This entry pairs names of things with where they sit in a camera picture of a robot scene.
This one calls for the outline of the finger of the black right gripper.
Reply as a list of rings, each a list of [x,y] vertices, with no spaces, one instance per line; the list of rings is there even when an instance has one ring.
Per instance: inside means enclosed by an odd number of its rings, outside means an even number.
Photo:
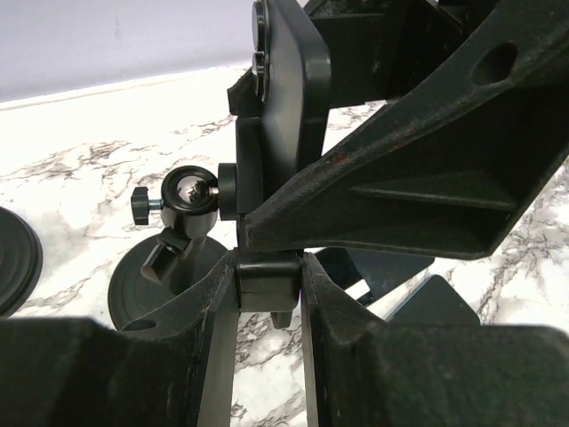
[[[494,1],[309,1],[328,46],[332,108],[397,100],[444,63]]]
[[[500,1],[399,101],[244,220],[254,251],[491,254],[568,154],[568,4]]]

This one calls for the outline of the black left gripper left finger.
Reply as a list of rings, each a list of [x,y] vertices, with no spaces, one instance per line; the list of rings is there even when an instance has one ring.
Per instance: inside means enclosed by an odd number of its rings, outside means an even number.
[[[4,426],[227,426],[238,303],[234,255],[114,331],[90,318],[1,324]]]

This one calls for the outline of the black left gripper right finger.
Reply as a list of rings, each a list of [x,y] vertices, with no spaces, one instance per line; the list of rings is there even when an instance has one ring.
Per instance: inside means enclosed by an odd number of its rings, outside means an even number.
[[[565,426],[568,338],[542,326],[394,325],[306,254],[301,291],[311,426]]]

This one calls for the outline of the black phone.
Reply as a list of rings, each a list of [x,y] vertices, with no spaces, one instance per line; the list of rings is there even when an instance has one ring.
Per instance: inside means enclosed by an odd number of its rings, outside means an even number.
[[[369,306],[424,271],[434,257],[327,247],[316,257],[330,279],[346,291],[363,280],[369,291],[357,301]]]
[[[269,198],[321,157],[332,67],[324,39],[295,1],[255,1],[252,38],[263,196]]]
[[[441,276],[423,282],[387,318],[394,325],[480,326],[478,315]]]

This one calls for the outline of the black phone stand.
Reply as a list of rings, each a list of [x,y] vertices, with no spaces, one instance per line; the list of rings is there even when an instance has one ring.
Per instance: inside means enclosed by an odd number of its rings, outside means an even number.
[[[108,308],[123,329],[188,290],[204,278],[228,251],[209,237],[217,220],[236,222],[237,299],[245,312],[268,312],[273,326],[287,328],[300,296],[300,252],[255,253],[244,246],[244,218],[270,194],[264,167],[265,135],[260,120],[236,121],[236,162],[221,163],[217,173],[187,165],[170,171],[161,195],[152,199],[137,187],[132,218],[148,224],[160,214],[163,229],[144,239],[118,263],[109,283]]]
[[[43,268],[36,232],[16,213],[1,208],[1,317],[10,317],[28,299]]]

